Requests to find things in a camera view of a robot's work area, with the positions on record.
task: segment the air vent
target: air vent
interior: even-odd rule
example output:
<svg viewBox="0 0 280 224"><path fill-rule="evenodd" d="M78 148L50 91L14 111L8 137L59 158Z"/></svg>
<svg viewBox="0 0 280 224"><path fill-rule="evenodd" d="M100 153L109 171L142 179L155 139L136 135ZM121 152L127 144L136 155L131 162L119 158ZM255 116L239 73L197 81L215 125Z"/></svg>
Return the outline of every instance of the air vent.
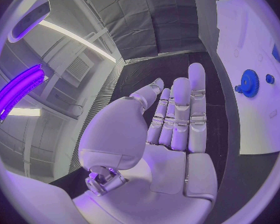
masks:
<svg viewBox="0 0 280 224"><path fill-rule="evenodd" d="M69 67L67 67L66 71L78 81L82 81L89 69L90 67L80 57L77 57Z"/></svg>

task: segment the purple light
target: purple light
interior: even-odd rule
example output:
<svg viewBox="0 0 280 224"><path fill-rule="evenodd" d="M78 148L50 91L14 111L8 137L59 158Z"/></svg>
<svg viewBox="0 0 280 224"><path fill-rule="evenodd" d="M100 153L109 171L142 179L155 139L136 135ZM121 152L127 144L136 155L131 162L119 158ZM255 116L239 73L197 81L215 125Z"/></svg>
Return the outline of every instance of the purple light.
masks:
<svg viewBox="0 0 280 224"><path fill-rule="evenodd" d="M29 84L28 87L26 87L22 92L20 92L9 104L8 106L5 108L4 112L1 114L0 119L4 120L8 114L10 113L10 111L13 109L13 107L21 100L25 97L25 95L27 95L30 91L32 91L33 89L35 89L37 86L39 86L44 80L44 72L43 75L41 77L39 77L37 80L35 80L34 82L32 82L31 84Z"/></svg>
<svg viewBox="0 0 280 224"><path fill-rule="evenodd" d="M32 74L33 72L39 70L41 68L42 64L38 64L35 66L32 66L30 69L24 71L23 73L19 74L17 77L12 79L1 91L0 91L0 100L2 97L10 90L12 89L18 82L20 82L22 79L27 77L28 75Z"/></svg>
<svg viewBox="0 0 280 224"><path fill-rule="evenodd" d="M0 99L0 114L6 108L6 106L11 103L16 97L24 91L28 86L30 86L35 80L44 77L43 70L37 70L30 74L28 77L22 78L17 84L8 90L5 95Z"/></svg>

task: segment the blue gear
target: blue gear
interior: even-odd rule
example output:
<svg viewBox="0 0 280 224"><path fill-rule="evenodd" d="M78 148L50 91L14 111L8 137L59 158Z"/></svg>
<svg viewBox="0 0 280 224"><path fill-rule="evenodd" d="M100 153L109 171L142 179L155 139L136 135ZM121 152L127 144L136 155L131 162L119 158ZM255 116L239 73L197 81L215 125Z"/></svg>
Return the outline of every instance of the blue gear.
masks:
<svg viewBox="0 0 280 224"><path fill-rule="evenodd" d="M254 70L245 70L241 79L241 91L248 97L254 97L260 88L260 80Z"/></svg>

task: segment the black floor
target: black floor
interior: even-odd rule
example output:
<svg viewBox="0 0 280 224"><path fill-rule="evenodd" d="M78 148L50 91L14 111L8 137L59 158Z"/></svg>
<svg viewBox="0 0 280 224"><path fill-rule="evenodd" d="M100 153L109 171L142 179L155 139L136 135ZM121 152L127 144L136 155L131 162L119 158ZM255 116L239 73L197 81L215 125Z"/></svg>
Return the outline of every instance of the black floor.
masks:
<svg viewBox="0 0 280 224"><path fill-rule="evenodd" d="M111 101L124 96L162 78L165 88L170 88L178 77L188 77L188 67L194 62L203 65L206 73L207 102L207 145L208 153L214 163L218 186L221 184L228 152L228 121L225 112L225 99L214 64L207 52L154 58L126 65L114 89ZM155 113L159 97L145 113L149 126Z"/></svg>

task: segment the robotic hand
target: robotic hand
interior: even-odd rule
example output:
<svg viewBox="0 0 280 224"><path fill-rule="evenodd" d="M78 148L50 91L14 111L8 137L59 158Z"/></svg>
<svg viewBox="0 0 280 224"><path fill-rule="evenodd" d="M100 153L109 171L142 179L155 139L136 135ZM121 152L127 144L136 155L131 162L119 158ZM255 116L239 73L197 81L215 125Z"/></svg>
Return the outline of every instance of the robotic hand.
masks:
<svg viewBox="0 0 280 224"><path fill-rule="evenodd" d="M89 123L80 141L79 161L91 171L86 184L98 196L123 185L126 180L118 170L131 169L141 160L147 138L142 115L163 88L158 78L110 103Z"/></svg>

